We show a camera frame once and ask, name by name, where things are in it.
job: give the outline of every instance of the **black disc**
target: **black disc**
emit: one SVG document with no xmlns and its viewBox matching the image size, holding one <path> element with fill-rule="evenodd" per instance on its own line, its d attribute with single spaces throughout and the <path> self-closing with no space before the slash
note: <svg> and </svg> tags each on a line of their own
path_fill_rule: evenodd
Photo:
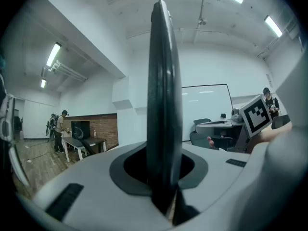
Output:
<svg viewBox="0 0 308 231">
<path fill-rule="evenodd" d="M 148 184 L 152 201 L 166 213 L 180 175 L 182 95 L 180 64 L 166 3 L 154 5 L 149 59 L 147 113 Z"/>
</svg>

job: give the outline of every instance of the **wooden floor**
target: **wooden floor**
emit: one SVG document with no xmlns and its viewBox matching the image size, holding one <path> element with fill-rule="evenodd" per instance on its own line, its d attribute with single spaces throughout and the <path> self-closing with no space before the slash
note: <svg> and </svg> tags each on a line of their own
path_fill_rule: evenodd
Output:
<svg viewBox="0 0 308 231">
<path fill-rule="evenodd" d="M 26 188 L 15 175 L 13 181 L 18 192 L 29 199 L 48 181 L 79 161 L 77 151 L 68 148 L 70 162 L 67 162 L 65 154 L 55 153 L 53 142 L 47 140 L 19 141 L 16 146 L 31 187 Z"/>
</svg>

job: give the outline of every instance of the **table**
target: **table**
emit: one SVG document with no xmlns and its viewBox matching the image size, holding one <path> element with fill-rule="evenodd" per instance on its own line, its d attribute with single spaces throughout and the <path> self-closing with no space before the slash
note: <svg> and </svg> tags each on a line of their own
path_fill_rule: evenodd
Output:
<svg viewBox="0 0 308 231">
<path fill-rule="evenodd" d="M 85 149 L 85 148 L 80 141 L 74 139 L 73 137 L 62 137 L 62 141 L 63 141 L 63 144 L 64 144 L 66 159 L 67 159 L 68 162 L 69 162 L 69 158 L 68 158 L 66 143 L 68 143 L 71 146 L 73 146 L 74 148 L 76 148 L 78 150 L 79 159 L 80 160 L 83 159 L 81 149 Z M 101 144 L 103 144 L 103 151 L 104 152 L 107 151 L 105 139 L 87 138 L 87 139 L 84 139 L 84 141 L 86 141 L 90 146 L 98 145 L 99 146 L 99 148 L 98 148 L 99 152 L 101 152 Z"/>
</svg>

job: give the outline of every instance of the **dark pants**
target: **dark pants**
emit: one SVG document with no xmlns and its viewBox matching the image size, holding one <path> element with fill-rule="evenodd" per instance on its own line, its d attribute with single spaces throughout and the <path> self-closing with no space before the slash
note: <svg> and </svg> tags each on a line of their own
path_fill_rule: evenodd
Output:
<svg viewBox="0 0 308 231">
<path fill-rule="evenodd" d="M 53 131 L 54 133 L 54 150 L 55 151 L 63 151 L 63 146 L 62 146 L 62 139 L 61 139 L 61 133 L 58 133 L 57 131 Z"/>
<path fill-rule="evenodd" d="M 54 132 L 54 130 L 51 129 L 50 130 L 50 135 L 49 135 L 49 140 L 51 140 L 51 141 L 54 140 L 54 133 L 53 132 Z"/>
</svg>

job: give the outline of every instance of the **whiteboard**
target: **whiteboard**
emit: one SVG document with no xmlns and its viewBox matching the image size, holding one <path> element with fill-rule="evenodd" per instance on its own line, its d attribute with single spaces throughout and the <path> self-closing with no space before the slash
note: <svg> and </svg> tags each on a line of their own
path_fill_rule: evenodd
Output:
<svg viewBox="0 0 308 231">
<path fill-rule="evenodd" d="M 226 84 L 183 87 L 182 102 L 183 141 L 190 140 L 189 134 L 195 130 L 194 120 L 222 120 L 222 113 L 226 114 L 226 119 L 231 119 L 232 102 Z"/>
</svg>

